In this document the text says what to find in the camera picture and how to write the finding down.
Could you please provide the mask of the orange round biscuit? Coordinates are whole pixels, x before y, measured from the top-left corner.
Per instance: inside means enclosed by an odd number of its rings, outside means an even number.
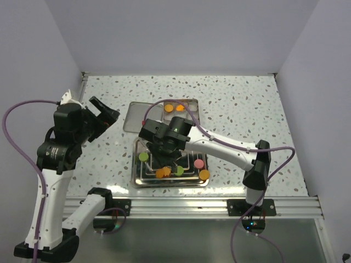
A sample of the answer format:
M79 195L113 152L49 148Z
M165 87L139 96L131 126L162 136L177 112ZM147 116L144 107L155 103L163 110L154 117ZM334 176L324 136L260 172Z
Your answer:
M210 172L206 169L203 169L199 172L199 179L202 181L208 180L210 177Z
M164 110L167 114L172 113L174 111L174 106L172 104L164 105Z
M164 177L164 175L165 175L165 171L163 168L158 169L155 173L155 176L157 179L162 179Z

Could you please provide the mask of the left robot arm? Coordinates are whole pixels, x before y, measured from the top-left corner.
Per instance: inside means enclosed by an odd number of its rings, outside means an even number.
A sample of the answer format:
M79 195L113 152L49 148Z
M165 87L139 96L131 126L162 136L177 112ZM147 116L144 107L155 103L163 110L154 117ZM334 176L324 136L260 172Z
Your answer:
M16 257L33 262L70 262L77 253L81 233L95 216L113 211L111 191L94 187L81 206L63 218L66 193L82 146L101 136L120 115L95 96L89 101L99 110L98 115L69 94L61 98L53 113L54 125L37 149L38 192L31 228L25 240L15 246Z

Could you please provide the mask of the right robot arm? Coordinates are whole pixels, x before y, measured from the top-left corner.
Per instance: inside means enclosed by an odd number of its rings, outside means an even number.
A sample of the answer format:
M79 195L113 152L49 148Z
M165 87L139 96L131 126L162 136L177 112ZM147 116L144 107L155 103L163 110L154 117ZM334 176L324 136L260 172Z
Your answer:
M205 153L236 165L245 171L242 180L246 186L245 211L257 215L263 210L271 163L268 142L239 142L181 117L173 117L168 124L147 119L138 136L146 141L147 148L162 167L174 167L176 159L185 150Z

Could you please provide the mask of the silver tin lid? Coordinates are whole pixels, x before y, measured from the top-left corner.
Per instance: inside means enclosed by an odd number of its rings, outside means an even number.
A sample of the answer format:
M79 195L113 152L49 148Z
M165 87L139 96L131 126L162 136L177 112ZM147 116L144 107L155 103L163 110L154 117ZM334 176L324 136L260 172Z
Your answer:
M128 133L139 133L142 127L142 121L147 109L151 106L147 102L132 101L129 104L128 111L123 124L123 131ZM156 121L163 120L163 108L161 105L154 106L147 115Z

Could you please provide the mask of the metal tongs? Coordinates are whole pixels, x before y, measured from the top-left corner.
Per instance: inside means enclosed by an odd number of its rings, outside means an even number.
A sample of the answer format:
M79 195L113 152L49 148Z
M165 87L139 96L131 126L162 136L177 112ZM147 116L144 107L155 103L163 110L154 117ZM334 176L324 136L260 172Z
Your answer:
M177 166L179 165L179 164L178 164L178 161L179 161L180 159L178 159L178 160L176 161L175 166L170 167L172 173L171 173L171 176L170 176L169 178L176 176L176 175L174 174L174 172L176 171L176 168L177 168ZM157 171L158 169L161 169L161 167L160 167L158 164L156 164L155 160L152 159L152 158L150 158L150 160L147 161L147 162L145 163L145 165L148 167L149 172L153 172L154 174L156 173L156 171Z

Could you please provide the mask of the pink round cookie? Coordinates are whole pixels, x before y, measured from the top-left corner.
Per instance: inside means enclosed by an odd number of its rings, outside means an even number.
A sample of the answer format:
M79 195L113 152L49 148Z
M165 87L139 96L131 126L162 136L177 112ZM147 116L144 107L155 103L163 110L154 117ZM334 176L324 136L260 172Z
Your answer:
M202 159L196 159L196 160L194 161L194 167L195 167L196 169L203 169L204 166L205 166L205 163L204 163L204 161L203 161Z

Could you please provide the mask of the orange flower cookie bottom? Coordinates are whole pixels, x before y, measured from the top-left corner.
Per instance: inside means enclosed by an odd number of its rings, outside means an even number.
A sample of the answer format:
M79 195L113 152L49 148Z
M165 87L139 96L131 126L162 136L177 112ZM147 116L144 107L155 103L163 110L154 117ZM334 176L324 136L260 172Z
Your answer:
M164 171L165 171L165 175L164 178L169 178L171 176L171 168L170 167L163 167Z

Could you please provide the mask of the green round cookie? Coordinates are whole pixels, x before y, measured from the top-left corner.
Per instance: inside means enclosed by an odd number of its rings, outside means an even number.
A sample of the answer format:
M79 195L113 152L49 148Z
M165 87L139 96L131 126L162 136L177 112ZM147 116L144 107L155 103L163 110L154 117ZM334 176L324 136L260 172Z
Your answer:
M147 162L149 160L149 154L147 152L141 152L139 155L138 155L138 159L141 161L141 162Z
M182 166L178 165L174 174L176 176L182 176L184 174L184 168Z

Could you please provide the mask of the orange round biscuit bottom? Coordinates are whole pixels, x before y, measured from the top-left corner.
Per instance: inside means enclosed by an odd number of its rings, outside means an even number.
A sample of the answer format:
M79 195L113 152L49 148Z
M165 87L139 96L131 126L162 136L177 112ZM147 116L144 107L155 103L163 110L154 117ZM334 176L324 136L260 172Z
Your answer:
M163 168L158 169L155 173L155 176L157 179L162 179L164 177L164 175L165 175L165 171Z

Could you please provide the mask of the orange fish cookie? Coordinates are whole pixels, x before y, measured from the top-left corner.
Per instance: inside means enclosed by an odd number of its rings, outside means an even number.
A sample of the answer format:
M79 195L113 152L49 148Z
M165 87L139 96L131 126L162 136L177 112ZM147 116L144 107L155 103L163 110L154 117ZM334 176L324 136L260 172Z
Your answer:
M183 112L183 111L185 111L185 107L183 105L177 105L175 110L177 112Z

